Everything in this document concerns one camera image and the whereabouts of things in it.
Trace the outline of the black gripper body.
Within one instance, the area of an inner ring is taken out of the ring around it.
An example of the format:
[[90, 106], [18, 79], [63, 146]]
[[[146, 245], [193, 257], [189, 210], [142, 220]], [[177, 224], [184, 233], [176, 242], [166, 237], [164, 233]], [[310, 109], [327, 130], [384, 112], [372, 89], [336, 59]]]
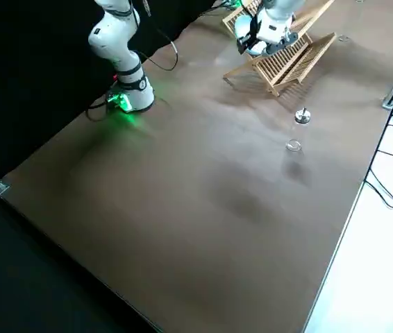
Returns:
[[249, 45], [255, 45], [259, 42], [259, 39], [257, 38], [258, 31], [260, 30], [260, 22], [258, 21], [258, 16], [254, 15], [251, 18], [250, 24], [249, 24]]

